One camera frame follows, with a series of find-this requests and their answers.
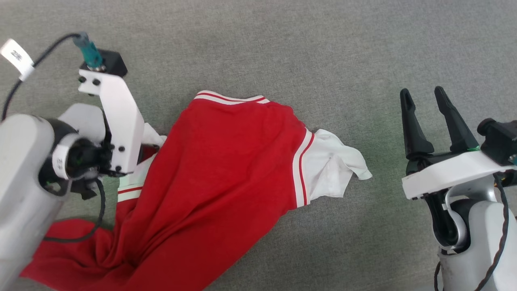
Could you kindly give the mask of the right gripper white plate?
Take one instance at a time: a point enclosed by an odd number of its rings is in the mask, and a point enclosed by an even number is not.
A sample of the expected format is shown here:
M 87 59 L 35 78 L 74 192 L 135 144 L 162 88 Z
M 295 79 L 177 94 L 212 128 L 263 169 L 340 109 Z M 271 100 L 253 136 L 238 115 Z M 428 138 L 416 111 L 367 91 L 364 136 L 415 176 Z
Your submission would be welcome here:
M 465 196 L 478 201 L 496 202 L 493 173 L 517 170 L 517 165 L 510 163 L 502 166 L 491 160 L 479 149 L 479 144 L 465 123 L 461 114 L 452 104 L 441 86 L 434 89 L 438 109 L 445 118 L 450 136 L 450 151 L 461 153 L 456 157 L 433 164 L 417 173 L 402 178 L 402 187 L 406 198 L 431 198 L 431 195 L 444 194 L 437 200 L 438 214 L 452 220 L 448 227 L 456 230 L 457 238 L 446 239 L 438 233 L 437 217 L 433 219 L 435 238 L 443 250 L 459 250 L 467 245 L 469 238 L 467 225 L 460 214 L 453 210 L 451 199 Z M 402 110 L 402 125 L 406 159 L 430 155 L 435 149 L 430 143 L 416 118 L 416 106 L 408 89 L 399 93 Z

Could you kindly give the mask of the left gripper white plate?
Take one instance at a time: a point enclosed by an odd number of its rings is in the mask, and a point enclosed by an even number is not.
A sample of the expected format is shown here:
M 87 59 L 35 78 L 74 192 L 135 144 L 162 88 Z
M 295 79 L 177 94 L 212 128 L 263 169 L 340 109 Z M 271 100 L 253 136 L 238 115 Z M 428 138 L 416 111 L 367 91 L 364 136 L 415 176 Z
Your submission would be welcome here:
M 67 180 L 87 200 L 103 175 L 123 177 L 139 163 L 144 120 L 122 77 L 79 70 L 79 91 L 98 96 L 102 107 L 76 103 L 67 109 Z

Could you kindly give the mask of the grey fabric sofa surface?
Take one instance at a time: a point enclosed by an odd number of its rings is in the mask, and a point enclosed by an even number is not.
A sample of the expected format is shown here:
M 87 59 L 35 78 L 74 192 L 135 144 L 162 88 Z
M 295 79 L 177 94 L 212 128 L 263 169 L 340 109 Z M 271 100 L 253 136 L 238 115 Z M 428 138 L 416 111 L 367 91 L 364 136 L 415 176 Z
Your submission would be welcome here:
M 402 190 L 399 91 L 437 152 L 438 85 L 473 133 L 517 120 L 517 0 L 0 0 L 0 46 L 37 58 L 79 31 L 121 53 L 161 134 L 201 90 L 263 95 L 364 155 L 373 178 L 286 214 L 207 291 L 432 291 L 438 245 Z

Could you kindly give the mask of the red and white shirt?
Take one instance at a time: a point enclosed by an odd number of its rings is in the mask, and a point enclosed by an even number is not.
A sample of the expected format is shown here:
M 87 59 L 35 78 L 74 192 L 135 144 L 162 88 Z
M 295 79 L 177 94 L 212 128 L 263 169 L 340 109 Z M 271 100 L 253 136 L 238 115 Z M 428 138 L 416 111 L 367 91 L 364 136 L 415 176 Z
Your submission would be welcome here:
M 113 230 L 43 242 L 21 272 L 57 291 L 202 291 L 290 210 L 343 197 L 364 157 L 262 95 L 201 91 L 120 179 Z

